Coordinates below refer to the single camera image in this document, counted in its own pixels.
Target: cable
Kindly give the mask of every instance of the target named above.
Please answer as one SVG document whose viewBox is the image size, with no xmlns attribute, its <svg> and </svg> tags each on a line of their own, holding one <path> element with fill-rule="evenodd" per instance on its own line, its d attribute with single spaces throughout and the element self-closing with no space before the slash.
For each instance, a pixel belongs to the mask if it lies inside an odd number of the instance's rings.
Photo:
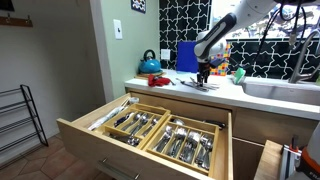
<svg viewBox="0 0 320 180">
<path fill-rule="evenodd" d="M 305 13 L 305 10 L 303 7 L 301 7 L 301 4 L 302 4 L 302 0 L 299 0 L 299 3 L 298 3 L 298 6 L 297 6 L 297 9 L 296 9 L 296 13 L 294 16 L 292 16 L 291 18 L 284 18 L 283 16 L 283 7 L 285 5 L 285 1 L 286 0 L 282 0 L 281 2 L 281 6 L 279 9 L 277 9 L 275 11 L 275 13 L 271 16 L 271 18 L 269 19 L 268 23 L 267 23 L 267 26 L 266 26 L 266 29 L 263 33 L 263 36 L 262 36 L 262 39 L 260 41 L 260 45 L 259 45 L 259 48 L 257 50 L 257 54 L 256 56 L 249 62 L 249 64 L 243 66 L 244 69 L 248 69 L 249 67 L 251 67 L 253 65 L 253 63 L 257 60 L 258 56 L 260 56 L 260 53 L 261 53 L 261 49 L 262 49 L 262 46 L 266 40 L 266 36 L 268 34 L 268 31 L 269 29 L 271 28 L 271 25 L 273 24 L 274 20 L 276 19 L 276 17 L 278 16 L 278 14 L 280 13 L 280 17 L 283 21 L 291 21 L 293 18 L 296 18 L 295 19 L 295 24 L 294 24 L 294 27 L 292 29 L 292 32 L 291 32 L 291 35 L 290 35 L 290 39 L 289 39 L 289 44 L 290 44 L 290 49 L 292 51 L 296 51 L 299 49 L 299 47 L 301 46 L 301 40 L 304 36 L 304 32 L 305 32 L 305 29 L 306 29 L 306 25 L 307 25 L 307 21 L 306 21 L 306 13 Z M 299 11 L 300 11 L 300 8 L 302 9 L 302 12 L 303 12 L 303 17 L 304 17 L 304 27 L 303 27 L 303 31 L 302 31 L 302 35 L 301 35 L 301 38 L 300 38 L 300 41 L 298 43 L 298 45 L 294 48 L 294 44 L 296 42 L 296 37 L 297 37 L 297 24 L 298 24 L 298 19 L 299 19 Z"/>
<path fill-rule="evenodd" d="M 276 19 L 276 17 L 278 16 L 279 14 L 279 9 L 277 9 L 275 11 L 275 13 L 271 16 L 271 18 L 269 19 L 268 23 L 267 23 L 267 26 L 266 26 L 266 29 L 264 30 L 263 32 L 263 36 L 262 36 L 262 39 L 260 41 L 260 45 L 259 45 L 259 48 L 258 48 L 258 51 L 257 51 L 257 54 L 256 56 L 254 57 L 254 59 L 252 59 L 248 65 L 245 65 L 243 66 L 243 69 L 248 69 L 250 66 L 252 66 L 252 64 L 257 60 L 258 56 L 260 55 L 261 53 L 261 49 L 262 49 L 262 46 L 266 40 L 266 37 L 267 37 L 267 34 L 268 34 L 268 31 L 271 27 L 271 25 L 273 24 L 274 20 Z"/>
<path fill-rule="evenodd" d="M 305 33 L 305 31 L 306 31 L 306 28 L 307 28 L 307 15 L 306 15 L 306 12 L 305 12 L 305 10 L 304 10 L 303 7 L 301 7 L 301 10 L 302 10 L 303 20 L 304 20 L 303 30 L 302 30 L 302 34 L 301 34 L 301 37 L 300 37 L 300 39 L 299 39 L 298 45 L 296 45 L 296 46 L 295 46 L 295 45 L 292 45 L 292 46 L 289 47 L 293 53 L 295 53 L 296 51 L 299 50 L 299 48 L 300 48 L 300 46 L 301 46 L 301 44 L 302 44 L 302 43 L 301 43 L 301 42 L 302 42 L 302 38 L 303 38 L 304 33 Z"/>
<path fill-rule="evenodd" d="M 237 68 L 238 66 L 240 66 L 240 64 L 239 64 L 235 59 L 233 59 L 231 56 L 229 57 L 229 61 L 230 61 L 230 60 L 235 63 L 235 65 L 234 65 L 235 68 Z"/>
</svg>

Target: black and white tile backsplash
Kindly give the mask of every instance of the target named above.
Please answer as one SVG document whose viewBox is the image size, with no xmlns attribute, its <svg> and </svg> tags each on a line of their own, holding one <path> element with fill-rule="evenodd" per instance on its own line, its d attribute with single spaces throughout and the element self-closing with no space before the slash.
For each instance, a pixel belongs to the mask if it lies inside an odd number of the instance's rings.
<svg viewBox="0 0 320 180">
<path fill-rule="evenodd" d="M 243 65 L 255 57 L 260 43 L 258 39 L 230 40 L 229 42 L 231 42 L 231 57 Z M 309 44 L 302 63 L 302 73 L 313 72 L 319 64 L 320 58 L 315 55 L 317 45 L 318 40 Z M 287 40 L 277 39 L 270 39 L 265 42 L 261 52 L 254 65 L 247 69 L 246 76 L 288 79 L 291 77 L 300 55 L 300 51 L 290 51 Z M 235 70 L 235 63 L 231 61 L 230 63 L 230 70 Z"/>
<path fill-rule="evenodd" d="M 195 41 L 209 28 L 211 0 L 160 0 L 160 48 L 170 49 L 171 60 L 161 60 L 162 68 L 176 69 L 180 41 Z"/>
<path fill-rule="evenodd" d="M 209 28 L 211 0 L 160 0 L 160 48 L 171 49 L 171 60 L 161 60 L 162 68 L 176 69 L 177 45 L 180 41 L 195 41 L 197 34 Z M 251 61 L 259 47 L 258 39 L 232 39 L 231 57 L 238 63 Z M 302 72 L 312 72 L 320 62 L 315 56 L 318 41 L 308 46 Z M 299 58 L 300 51 L 291 52 L 287 39 L 268 39 L 257 62 L 246 76 L 288 79 Z M 235 70 L 230 61 L 229 69 Z"/>
</svg>

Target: window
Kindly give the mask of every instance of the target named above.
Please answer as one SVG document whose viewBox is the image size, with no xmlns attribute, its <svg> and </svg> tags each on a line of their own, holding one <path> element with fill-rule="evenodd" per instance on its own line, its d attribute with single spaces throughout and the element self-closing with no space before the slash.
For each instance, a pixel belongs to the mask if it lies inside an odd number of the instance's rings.
<svg viewBox="0 0 320 180">
<path fill-rule="evenodd" d="M 232 12 L 237 4 L 240 3 L 240 0 L 229 0 L 229 1 L 212 1 L 211 8 L 211 23 L 210 27 L 213 24 L 217 23 L 221 18 L 223 18 L 229 12 Z M 267 14 L 260 21 L 250 25 L 249 27 L 230 32 L 226 35 L 227 39 L 232 38 L 260 38 L 263 36 L 265 27 L 269 21 L 269 18 L 272 14 L 280 8 L 280 4 L 275 6 L 269 14 Z M 304 37 L 307 37 L 312 30 L 318 28 L 319 25 L 319 15 L 320 15 L 320 6 L 306 6 L 304 7 L 306 16 L 307 16 L 307 26 L 305 30 Z M 296 6 L 284 6 L 283 15 L 285 17 L 292 17 L 295 15 Z M 267 38 L 284 38 L 289 37 L 292 31 L 292 28 L 295 23 L 295 18 L 291 21 L 283 21 L 280 16 L 275 19 L 271 28 L 268 31 Z M 299 19 L 297 24 L 297 33 L 298 37 L 301 36 L 304 26 L 304 19 L 302 11 L 299 13 Z"/>
</svg>

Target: faucet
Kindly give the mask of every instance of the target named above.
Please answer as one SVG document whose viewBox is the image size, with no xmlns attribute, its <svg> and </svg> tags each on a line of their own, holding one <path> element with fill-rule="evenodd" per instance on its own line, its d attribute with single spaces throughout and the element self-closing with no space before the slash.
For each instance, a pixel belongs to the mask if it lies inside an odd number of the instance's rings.
<svg viewBox="0 0 320 180">
<path fill-rule="evenodd" d="M 304 42 L 304 45 L 303 45 L 303 47 L 301 49 L 301 52 L 300 52 L 300 55 L 299 55 L 299 59 L 298 59 L 297 64 L 296 64 L 296 67 L 294 68 L 292 76 L 289 79 L 289 83 L 295 84 L 299 80 L 310 79 L 317 72 L 317 70 L 320 68 L 320 63 L 319 63 L 317 68 L 312 73 L 300 74 L 300 72 L 299 72 L 300 68 L 301 68 L 301 65 L 302 65 L 302 62 L 303 62 L 303 59 L 304 59 L 304 55 L 305 55 L 306 50 L 308 48 L 308 45 L 312 41 L 312 38 L 317 34 L 319 35 L 319 40 L 320 40 L 320 31 L 318 29 L 316 29 L 316 30 L 312 31 L 312 33 L 310 33 L 310 35 L 307 37 L 306 41 Z M 316 53 L 315 53 L 316 56 L 318 56 L 320 54 L 319 46 L 320 46 L 320 42 L 318 42 L 318 47 L 317 47 Z"/>
</svg>

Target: metal rack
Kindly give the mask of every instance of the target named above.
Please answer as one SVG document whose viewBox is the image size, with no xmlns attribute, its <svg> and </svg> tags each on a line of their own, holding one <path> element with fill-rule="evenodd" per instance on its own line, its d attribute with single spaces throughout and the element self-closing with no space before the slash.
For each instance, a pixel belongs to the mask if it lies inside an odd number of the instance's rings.
<svg viewBox="0 0 320 180">
<path fill-rule="evenodd" d="M 0 107 L 0 117 L 1 117 L 1 115 L 5 114 L 5 113 L 14 113 L 15 111 L 18 111 L 23 108 L 28 109 L 30 116 L 27 118 L 12 122 L 12 123 L 5 125 L 3 127 L 0 127 L 0 136 L 4 132 L 7 132 L 7 131 L 12 130 L 14 128 L 21 127 L 21 126 L 26 125 L 31 122 L 33 123 L 33 126 L 35 128 L 35 132 L 28 134 L 28 135 L 25 135 L 25 136 L 13 141 L 13 142 L 10 142 L 10 143 L 0 147 L 0 153 L 9 149 L 9 148 L 12 148 L 13 146 L 15 146 L 19 143 L 22 143 L 28 139 L 31 139 L 32 137 L 35 137 L 35 136 L 38 136 L 41 144 L 43 144 L 45 146 L 49 146 L 46 135 L 43 131 L 43 127 L 42 127 L 42 124 L 41 124 L 41 121 L 39 118 L 39 114 L 38 114 L 36 105 L 34 103 L 34 100 L 33 100 L 32 94 L 31 94 L 30 87 L 26 86 L 26 85 L 20 85 L 20 88 L 0 92 L 0 101 L 1 101 L 1 98 L 6 97 L 11 94 L 14 94 L 14 93 L 22 93 L 23 100 Z"/>
</svg>

